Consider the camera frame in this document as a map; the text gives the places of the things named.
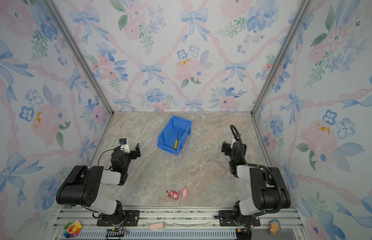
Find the yellow handled screwdriver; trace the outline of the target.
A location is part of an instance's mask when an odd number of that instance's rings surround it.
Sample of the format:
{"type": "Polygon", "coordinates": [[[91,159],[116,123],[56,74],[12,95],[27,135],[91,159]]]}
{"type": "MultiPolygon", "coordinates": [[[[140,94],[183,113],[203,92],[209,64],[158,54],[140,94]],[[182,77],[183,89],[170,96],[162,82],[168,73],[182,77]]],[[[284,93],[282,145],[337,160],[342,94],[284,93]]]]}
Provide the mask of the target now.
{"type": "Polygon", "coordinates": [[[175,143],[174,143],[174,149],[177,150],[178,148],[178,142],[179,142],[179,131],[177,132],[175,143]]]}

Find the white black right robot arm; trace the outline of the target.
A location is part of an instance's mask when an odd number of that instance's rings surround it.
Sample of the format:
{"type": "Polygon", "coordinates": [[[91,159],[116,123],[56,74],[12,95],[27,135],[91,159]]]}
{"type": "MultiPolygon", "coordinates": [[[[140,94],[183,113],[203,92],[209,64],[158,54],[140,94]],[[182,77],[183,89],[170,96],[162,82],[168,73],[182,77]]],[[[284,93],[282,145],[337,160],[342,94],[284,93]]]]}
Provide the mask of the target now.
{"type": "Polygon", "coordinates": [[[231,174],[250,182],[251,196],[238,201],[231,211],[219,211],[215,219],[223,226],[259,226],[259,217],[275,214],[291,206],[281,172],[275,167],[249,164],[245,160],[247,145],[234,139],[232,143],[223,142],[222,152],[230,157],[231,174]]]}

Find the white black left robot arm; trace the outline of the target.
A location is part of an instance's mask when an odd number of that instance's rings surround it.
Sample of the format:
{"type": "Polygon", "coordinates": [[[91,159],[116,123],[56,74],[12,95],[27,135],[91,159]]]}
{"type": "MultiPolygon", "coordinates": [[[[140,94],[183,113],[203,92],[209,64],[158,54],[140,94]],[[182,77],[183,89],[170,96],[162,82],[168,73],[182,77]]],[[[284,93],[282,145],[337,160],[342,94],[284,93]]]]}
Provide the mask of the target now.
{"type": "Polygon", "coordinates": [[[59,188],[56,201],[60,205],[81,206],[93,212],[98,227],[136,227],[139,210],[124,210],[122,203],[99,193],[101,185],[123,186],[131,160],[140,157],[139,145],[127,153],[117,147],[111,154],[111,168],[75,166],[59,188]]]}

